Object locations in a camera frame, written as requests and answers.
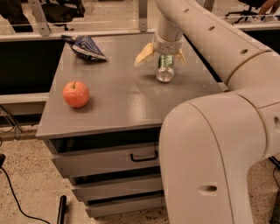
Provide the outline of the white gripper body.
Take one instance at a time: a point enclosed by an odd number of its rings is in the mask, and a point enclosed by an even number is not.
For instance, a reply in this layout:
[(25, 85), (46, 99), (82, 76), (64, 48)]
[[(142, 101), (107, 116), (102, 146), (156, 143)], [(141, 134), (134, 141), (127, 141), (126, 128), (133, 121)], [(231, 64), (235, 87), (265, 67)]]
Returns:
[(177, 32), (171, 40), (163, 39), (156, 31), (152, 38), (154, 50), (161, 55), (174, 55), (179, 52), (183, 43), (183, 33)]

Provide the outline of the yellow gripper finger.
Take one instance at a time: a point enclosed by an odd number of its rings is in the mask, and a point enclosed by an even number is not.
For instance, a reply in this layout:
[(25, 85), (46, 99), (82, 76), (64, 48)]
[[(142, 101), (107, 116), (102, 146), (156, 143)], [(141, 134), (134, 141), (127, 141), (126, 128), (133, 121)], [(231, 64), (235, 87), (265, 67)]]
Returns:
[(143, 50), (136, 56), (135, 66), (139, 67), (146, 62), (153, 60), (154, 47), (152, 43), (148, 43)]
[(186, 63), (186, 58), (182, 50), (179, 50), (174, 56), (181, 61), (182, 64)]

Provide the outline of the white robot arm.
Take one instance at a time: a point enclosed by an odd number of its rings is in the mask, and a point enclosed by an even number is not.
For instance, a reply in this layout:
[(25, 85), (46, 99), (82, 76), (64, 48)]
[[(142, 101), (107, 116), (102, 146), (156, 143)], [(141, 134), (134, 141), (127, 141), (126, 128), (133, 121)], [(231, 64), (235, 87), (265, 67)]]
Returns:
[(161, 18), (136, 63), (178, 54), (188, 37), (227, 87), (164, 119), (159, 162), (169, 222), (254, 224), (247, 176), (279, 152), (280, 56), (196, 0), (155, 2)]

